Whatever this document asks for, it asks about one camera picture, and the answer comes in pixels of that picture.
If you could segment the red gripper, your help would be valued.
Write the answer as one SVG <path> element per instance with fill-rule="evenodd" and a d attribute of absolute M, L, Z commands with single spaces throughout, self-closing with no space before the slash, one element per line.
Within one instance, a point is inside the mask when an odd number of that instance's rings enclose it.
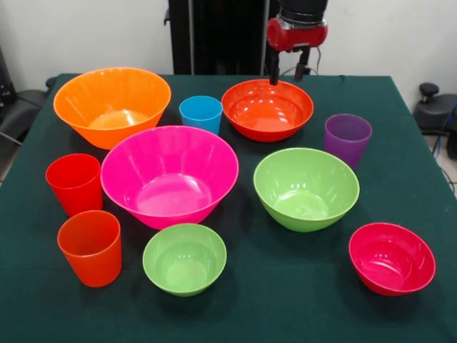
<path fill-rule="evenodd" d="M 277 85 L 279 78 L 279 52 L 301 49 L 301 55 L 296 65 L 295 81 L 301 81 L 310 74 L 308 60 L 311 48 L 325 42 L 328 35 L 328 25 L 325 21 L 317 26 L 297 26 L 280 18 L 268 20 L 266 28 L 267 42 L 272 47 L 270 58 L 270 84 Z"/>

